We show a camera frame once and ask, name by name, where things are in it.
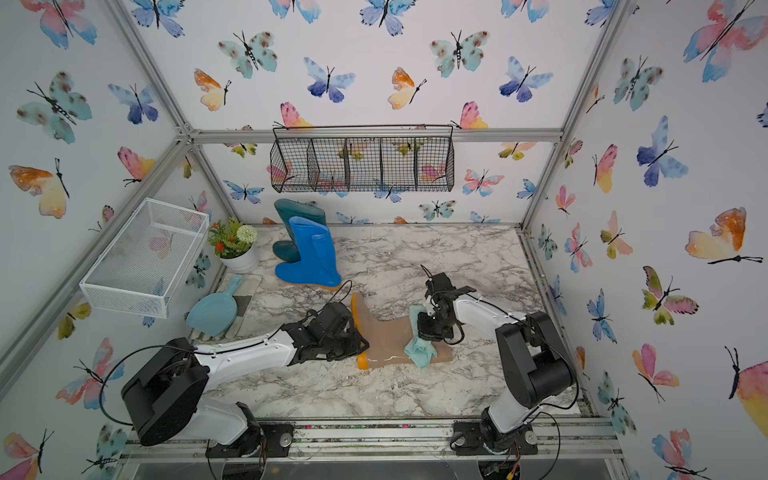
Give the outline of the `mint green fluffy cloth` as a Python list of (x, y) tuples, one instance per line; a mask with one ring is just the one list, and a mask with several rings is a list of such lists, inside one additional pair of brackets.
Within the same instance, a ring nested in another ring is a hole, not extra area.
[(409, 307), (409, 321), (412, 329), (412, 339), (404, 348), (405, 354), (420, 369), (428, 367), (432, 360), (438, 356), (437, 349), (433, 346), (432, 342), (422, 339), (419, 336), (419, 315), (426, 312), (427, 309), (422, 305), (413, 305)]

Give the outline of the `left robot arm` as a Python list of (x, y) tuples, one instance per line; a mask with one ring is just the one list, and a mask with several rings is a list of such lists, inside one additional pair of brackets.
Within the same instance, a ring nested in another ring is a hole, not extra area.
[(250, 456), (267, 444), (253, 412), (243, 402), (208, 398), (207, 391), (261, 370), (356, 357), (368, 347), (353, 312), (331, 302), (251, 339), (201, 346), (170, 340), (123, 386), (121, 397), (145, 447), (200, 439), (214, 442), (216, 458)]

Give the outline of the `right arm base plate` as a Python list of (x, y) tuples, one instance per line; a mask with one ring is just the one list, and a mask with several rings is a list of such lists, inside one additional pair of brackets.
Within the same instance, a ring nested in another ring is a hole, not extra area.
[(511, 455), (515, 458), (538, 453), (537, 437), (523, 424), (507, 433), (498, 432), (490, 421), (457, 421), (449, 448), (458, 456)]

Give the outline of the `beige rubber boot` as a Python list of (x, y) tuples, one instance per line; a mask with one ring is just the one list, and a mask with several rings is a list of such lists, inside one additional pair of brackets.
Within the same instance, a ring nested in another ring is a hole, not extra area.
[[(412, 339), (409, 310), (404, 317), (379, 320), (370, 312), (360, 293), (353, 294), (350, 309), (355, 326), (370, 344), (364, 353), (357, 356), (357, 366), (360, 370), (394, 364), (415, 365), (404, 352), (405, 346)], [(448, 345), (438, 342), (432, 344), (437, 349), (438, 356), (431, 364), (453, 360), (453, 350)]]

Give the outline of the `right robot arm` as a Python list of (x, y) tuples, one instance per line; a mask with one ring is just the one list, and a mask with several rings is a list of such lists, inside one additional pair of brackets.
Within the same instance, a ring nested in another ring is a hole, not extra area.
[(486, 435), (501, 437), (522, 428), (536, 407), (576, 383), (554, 322), (544, 312), (511, 312), (469, 286), (456, 287), (444, 273), (427, 275), (427, 311), (417, 335), (454, 345), (466, 327), (491, 336), (499, 351), (505, 389), (481, 416)]

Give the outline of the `blue rubber boot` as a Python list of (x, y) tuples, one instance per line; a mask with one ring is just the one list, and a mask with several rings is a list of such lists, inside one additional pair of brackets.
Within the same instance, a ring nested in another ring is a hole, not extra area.
[(336, 289), (342, 284), (337, 270), (336, 251), (327, 226), (303, 217), (292, 217), (289, 225), (300, 259), (276, 266), (275, 274), (293, 285), (314, 285)]

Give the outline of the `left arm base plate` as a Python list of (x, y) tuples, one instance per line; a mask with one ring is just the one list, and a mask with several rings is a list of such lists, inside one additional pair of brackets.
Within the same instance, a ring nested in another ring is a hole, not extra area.
[(294, 425), (291, 423), (260, 423), (257, 427), (249, 427), (230, 445), (207, 447), (205, 456), (207, 459), (286, 458), (294, 433)]

